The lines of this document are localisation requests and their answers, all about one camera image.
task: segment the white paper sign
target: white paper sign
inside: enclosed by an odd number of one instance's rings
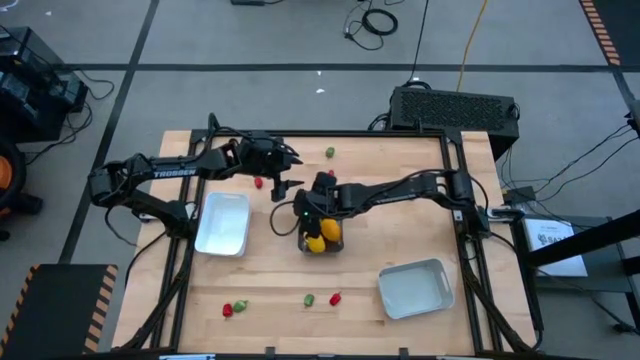
[[[562,241],[573,235],[573,228],[567,222],[553,220],[524,220],[524,228],[531,251]],[[564,259],[553,264],[541,266],[540,269],[555,276],[587,276],[582,255]]]

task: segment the black cable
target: black cable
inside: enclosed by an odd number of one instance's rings
[[[91,125],[91,123],[93,122],[93,110],[91,109],[91,106],[89,106],[89,104],[85,103],[85,104],[82,105],[82,107],[88,110],[88,114],[87,114],[87,117],[85,118],[84,122],[80,126],[74,127],[71,124],[71,120],[69,119],[69,114],[67,114],[66,117],[65,117],[65,121],[67,122],[67,127],[69,129],[71,129],[71,134],[65,136],[62,140],[59,140],[59,141],[56,141],[55,143],[47,145],[42,150],[25,152],[25,154],[33,155],[33,157],[31,159],[27,160],[27,162],[26,162],[27,165],[33,164],[36,160],[38,160],[38,158],[40,158],[42,155],[44,155],[49,150],[53,149],[54,147],[56,147],[58,145],[71,144],[74,141],[76,141],[76,139],[77,139],[76,135],[78,135],[84,129],[88,128],[89,125]]]
[[[614,131],[613,133],[611,133],[610,135],[608,135],[606,138],[604,138],[604,140],[600,141],[598,144],[596,144],[594,147],[592,147],[590,150],[588,150],[586,153],[580,155],[577,159],[569,162],[569,164],[567,164],[567,166],[565,166],[562,170],[558,171],[557,174],[553,175],[551,178],[549,178],[549,180],[547,181],[546,184],[544,184],[540,189],[536,190],[535,193],[539,193],[540,191],[544,190],[547,186],[549,186],[549,184],[551,184],[551,182],[556,179],[557,177],[561,176],[562,174],[564,174],[569,168],[571,168],[573,165],[577,164],[580,160],[582,160],[584,157],[586,157],[587,155],[591,154],[592,152],[594,152],[596,149],[598,149],[600,146],[604,145],[607,141],[611,140],[613,138],[614,135],[616,135],[618,133],[618,131],[624,129],[625,127],[629,126],[628,124],[625,124],[621,127],[619,127],[616,131]]]
[[[580,175],[580,176],[576,176],[576,177],[574,177],[574,178],[572,178],[572,179],[569,179],[569,180],[565,181],[564,183],[562,183],[562,185],[560,185],[560,187],[558,188],[558,190],[556,190],[556,192],[554,192],[553,194],[551,194],[551,195],[549,195],[549,196],[545,197],[544,199],[540,199],[540,200],[538,200],[538,202],[542,202],[542,201],[550,200],[550,199],[551,199],[551,198],[553,198],[554,196],[558,195],[558,194],[560,193],[560,191],[562,191],[562,189],[563,189],[567,184],[570,184],[570,183],[572,183],[572,182],[574,182],[574,181],[576,181],[576,180],[580,180],[580,179],[582,179],[582,178],[584,178],[584,177],[586,177],[586,176],[588,176],[588,175],[591,175],[591,174],[593,174],[594,172],[598,171],[598,169],[600,169],[602,166],[604,166],[604,164],[606,164],[606,163],[607,163],[607,161],[609,161],[609,159],[611,159],[615,154],[617,154],[620,150],[622,150],[625,146],[627,146],[628,144],[630,144],[632,141],[637,140],[637,139],[638,139],[638,138],[634,137],[633,139],[631,139],[631,140],[629,140],[629,141],[625,142],[625,143],[624,143],[624,144],[622,144],[622,145],[621,145],[621,146],[620,146],[616,151],[614,151],[611,155],[607,156],[607,158],[606,158],[606,159],[604,159],[604,161],[603,161],[603,162],[601,162],[601,163],[600,163],[600,165],[596,166],[596,168],[595,168],[595,169],[593,169],[593,170],[591,170],[591,171],[589,171],[589,172],[587,172],[587,173],[584,173],[584,174],[582,174],[582,175]]]
[[[476,183],[480,187],[480,190],[482,190],[482,195],[484,195],[484,204],[485,204],[484,214],[486,216],[489,216],[489,195],[487,195],[487,191],[484,189],[484,186],[482,186],[482,184],[480,184],[480,181],[476,180],[476,178],[474,178],[471,175],[469,175],[469,177],[471,178],[471,181]]]
[[[291,205],[293,204],[293,201],[285,201],[283,203],[280,203],[278,205],[276,205],[273,210],[271,210],[271,215],[269,215],[269,225],[271,225],[271,230],[273,231],[274,234],[278,235],[278,236],[288,236],[291,233],[293,233],[297,228],[298,225],[300,225],[300,219],[298,218],[298,220],[296,221],[296,224],[293,225],[293,228],[287,232],[284,233],[280,233],[276,230],[275,226],[273,225],[273,216],[276,213],[276,210],[278,210],[280,207],[284,206],[284,205]]]
[[[361,49],[364,49],[364,50],[367,50],[367,51],[380,50],[384,46],[384,38],[383,37],[384,36],[389,36],[389,35],[395,33],[398,30],[398,18],[396,18],[395,15],[393,15],[389,11],[372,8],[373,7],[373,0],[366,0],[364,2],[368,2],[369,3],[369,7],[364,11],[364,14],[362,15],[362,18],[360,20],[349,21],[349,19],[351,18],[351,14],[356,9],[364,10],[361,7],[362,4],[356,5],[354,8],[352,8],[347,13],[346,18],[344,19],[344,24],[342,25],[342,34],[344,35],[345,39],[353,41]],[[391,28],[388,29],[388,30],[380,30],[380,29],[376,28],[375,25],[373,25],[373,23],[371,23],[371,21],[369,21],[369,16],[371,16],[372,14],[379,14],[379,15],[386,16],[392,22]],[[352,31],[351,27],[354,24],[358,24],[359,26],[355,31]],[[358,42],[358,40],[356,40],[355,36],[356,36],[356,34],[358,34],[358,32],[360,32],[360,30],[362,28],[364,28],[365,30],[367,30],[369,33],[371,33],[373,35],[377,35],[378,38],[380,39],[380,45],[375,46],[375,47],[367,47],[367,46],[363,45],[362,43]]]
[[[537,194],[538,192],[542,191],[545,187],[547,187],[554,179],[556,179],[557,177],[559,177],[560,175],[562,175],[564,172],[566,172],[570,167],[572,167],[573,165],[575,165],[576,163],[578,163],[580,160],[582,160],[584,157],[586,157],[587,155],[591,154],[593,151],[595,151],[596,149],[598,149],[600,146],[602,146],[604,143],[606,143],[609,140],[613,140],[616,138],[619,138],[625,134],[627,134],[630,131],[633,131],[633,129],[629,129],[625,132],[623,132],[622,134],[617,134],[620,130],[624,129],[625,127],[629,126],[628,124],[625,124],[621,127],[619,127],[618,129],[616,129],[613,133],[609,134],[604,140],[602,140],[601,142],[599,142],[598,144],[596,144],[593,148],[591,148],[590,150],[588,150],[586,153],[582,154],[581,156],[579,156],[577,159],[569,162],[569,164],[567,164],[567,166],[565,166],[562,170],[560,170],[558,173],[556,173],[555,175],[553,175],[551,178],[541,178],[541,179],[530,179],[530,180],[513,180],[513,178],[511,178],[511,180],[509,182],[504,181],[504,167],[505,164],[507,164],[507,162],[509,163],[509,167],[511,167],[511,160],[512,160],[512,148],[509,148],[509,150],[507,151],[507,155],[505,158],[505,161],[503,161],[501,167],[500,167],[500,175],[503,178],[503,182],[505,184],[505,186],[509,187],[509,183],[512,183],[515,186],[515,183],[518,182],[538,182],[538,181],[546,181],[547,183],[545,185],[543,185],[540,189],[535,190],[534,192]]]
[[[96,84],[108,84],[109,85],[109,90],[107,91],[106,94],[102,95],[102,96],[96,96],[93,93],[93,90],[91,90],[90,87],[87,86],[87,88],[89,89],[89,94],[91,95],[91,97],[96,100],[96,101],[100,101],[100,100],[104,100],[106,99],[109,95],[111,95],[113,93],[113,91],[116,89],[116,84],[113,81],[110,80],[106,80],[106,79],[94,79],[92,77],[90,77],[89,75],[87,75],[87,73],[84,72],[84,70],[80,70],[78,69],[78,71],[85,77],[87,78],[87,80],[94,82]]]
[[[107,224],[107,227],[109,228],[109,230],[111,230],[111,232],[113,233],[113,235],[115,235],[118,239],[122,240],[125,244],[136,247],[136,244],[134,244],[133,242],[127,240],[124,236],[120,235],[120,233],[113,227],[113,225],[111,225],[111,222],[109,221],[109,214],[111,214],[111,210],[113,210],[113,206],[110,206],[107,209],[107,212],[104,213],[104,222],[105,224]]]
[[[193,220],[193,218],[195,217],[197,211],[197,206],[195,206],[193,208],[193,212],[191,212],[191,215],[189,215],[189,221]],[[158,241],[160,241],[160,239],[162,239],[163,236],[165,236],[167,234],[167,230],[165,229],[165,231],[163,231],[160,235],[158,235],[155,239],[151,240],[151,242],[149,242],[147,245],[145,245],[142,249],[140,249],[140,251],[138,251],[138,253],[133,257],[133,259],[131,259],[131,262],[129,263],[129,266],[127,266],[127,272],[124,278],[124,286],[127,286],[127,283],[129,282],[129,273],[131,272],[131,269],[133,268],[133,264],[136,262],[136,260],[138,260],[138,258],[140,257],[140,255],[142,255],[145,251],[147,251],[149,248],[151,248],[155,243],[157,243]]]
[[[424,4],[424,12],[422,13],[422,25],[420,25],[420,35],[418,36],[418,46],[416,47],[416,56],[413,58],[413,66],[411,67],[411,75],[409,75],[409,80],[413,79],[413,74],[416,72],[416,66],[418,64],[418,55],[420,54],[420,45],[422,44],[422,33],[424,32],[424,23],[427,20],[427,9],[429,8],[429,0],[425,0]]]
[[[511,241],[507,240],[503,236],[498,235],[498,234],[496,234],[494,232],[491,232],[491,235],[493,237],[497,238],[498,240],[502,241],[507,246],[509,246],[513,250],[513,252],[515,254],[517,254],[516,247],[511,243]],[[604,311],[605,313],[607,313],[607,315],[609,315],[612,319],[614,319],[619,325],[621,325],[622,329],[624,329],[627,332],[632,332],[632,333],[634,333],[636,335],[640,335],[640,331],[638,329],[636,329],[635,327],[629,325],[624,320],[622,320],[620,317],[618,317],[616,314],[614,314],[611,310],[609,310],[606,306],[602,305],[602,303],[600,301],[598,301],[598,299],[595,298],[595,296],[591,293],[591,291],[583,288],[582,286],[570,283],[570,282],[568,282],[566,280],[558,278],[557,276],[551,275],[551,274],[547,273],[544,270],[540,270],[540,268],[535,268],[535,267],[532,267],[532,266],[530,266],[530,268],[532,270],[534,270],[534,271],[541,272],[542,274],[544,274],[547,277],[549,277],[549,279],[551,279],[551,280],[553,280],[553,281],[555,281],[555,282],[557,282],[559,284],[562,284],[564,286],[580,290],[581,292],[585,293],[586,295],[588,295],[591,298],[591,301],[593,301],[593,303],[596,304],[597,307],[599,307],[602,311]]]
[[[133,259],[131,259],[131,262],[129,263],[129,266],[127,266],[127,272],[125,274],[124,277],[124,286],[126,287],[127,284],[129,283],[129,273],[131,272],[131,269],[133,268],[133,264],[135,264],[136,260],[138,260],[138,258],[140,257],[140,255],[142,255],[145,251],[147,251],[150,247],[152,247],[155,243],[157,243],[158,241],[160,241],[160,239],[162,239],[163,236],[165,236],[167,234],[167,230],[163,231],[160,235],[158,235],[155,239],[151,240],[150,243],[148,243],[147,245],[145,245],[142,249],[140,249],[140,251],[138,251],[138,253],[133,257]]]

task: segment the yellow lemon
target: yellow lemon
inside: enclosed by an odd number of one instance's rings
[[[327,248],[324,243],[324,239],[322,235],[319,235],[317,238],[307,237],[307,247],[312,253],[322,253]]]
[[[322,219],[320,230],[325,239],[333,242],[340,241],[340,225],[333,219]]]

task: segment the black stripe on floor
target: black stripe on floor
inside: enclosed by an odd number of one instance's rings
[[[140,62],[140,55],[142,55],[144,43],[147,41],[147,36],[149,35],[149,30],[151,29],[153,18],[156,15],[156,11],[158,10],[159,1],[160,0],[151,0],[149,4],[147,15],[144,18],[144,23],[142,24],[142,28],[140,29],[138,40],[136,41],[133,53],[131,54],[131,59],[129,60],[129,64],[127,66],[127,71],[124,74],[124,79],[122,80],[122,84],[120,85],[120,90],[118,91],[118,95],[116,96],[113,108],[111,109],[111,115],[109,116],[107,126],[105,128],[104,134],[102,135],[100,146],[98,147],[98,151],[93,160],[92,169],[95,169],[96,167],[104,164],[104,161],[107,157],[107,152],[109,151],[111,141],[113,140],[113,135],[116,131],[116,127],[118,126],[118,121],[120,120],[120,115],[122,113],[122,109],[124,108],[124,103],[127,99],[127,95],[129,94],[129,89],[131,88],[131,82],[133,81],[133,75],[136,72],[136,66]],[[91,199],[89,197],[89,187],[88,185],[85,185],[84,191],[82,192],[82,197],[80,198],[80,203],[78,204],[76,213],[73,216],[71,228],[69,229],[69,233],[67,234],[67,239],[64,243],[64,247],[62,248],[60,258],[58,259],[58,263],[71,263],[71,259],[73,258],[73,253],[76,250],[76,245],[78,244],[78,239],[80,238],[80,233],[82,232],[82,227],[84,225],[85,219],[87,218],[87,213],[89,212],[90,205]]]

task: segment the wooden table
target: wooden table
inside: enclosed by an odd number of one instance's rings
[[[166,132],[160,156],[187,153],[189,132]],[[464,133],[470,173],[486,188],[492,205],[502,195],[486,133]],[[339,182],[374,184],[397,180],[416,170],[442,168],[439,142],[426,138],[286,138],[305,165],[286,172],[284,179],[304,180],[310,186],[316,172],[333,169]],[[336,148],[325,158],[327,146]],[[154,181],[151,194],[164,200],[178,198],[179,179]],[[191,194],[195,193],[192,181]],[[236,176],[207,182],[211,191],[247,194],[251,226],[246,253],[241,258],[211,257],[196,253],[186,301],[180,351],[212,353],[293,354],[398,354],[407,347],[412,355],[473,354],[469,319],[458,264],[451,213],[429,200],[378,206],[345,221],[345,248],[335,256],[308,257],[297,248],[296,235],[278,237],[269,227],[274,204],[267,186],[258,190],[253,179]],[[295,194],[289,191],[288,199]],[[483,199],[479,189],[476,198]],[[276,215],[276,227],[290,228],[295,217],[289,207]],[[143,225],[138,246],[163,230],[154,222]],[[506,225],[492,230],[511,239]],[[158,301],[169,241],[163,241],[138,259],[131,271],[114,346],[128,340]],[[485,240],[485,255],[493,296],[511,326],[529,344],[535,342],[518,263],[499,241]],[[391,320],[384,312],[377,288],[381,269],[426,258],[442,261],[455,293],[455,305],[439,312]],[[331,307],[331,294],[343,300]],[[316,295],[313,307],[302,300]],[[225,320],[222,306],[249,300],[248,309]],[[484,309],[478,304],[483,342],[491,348]],[[168,311],[163,343],[168,342],[173,310]]]

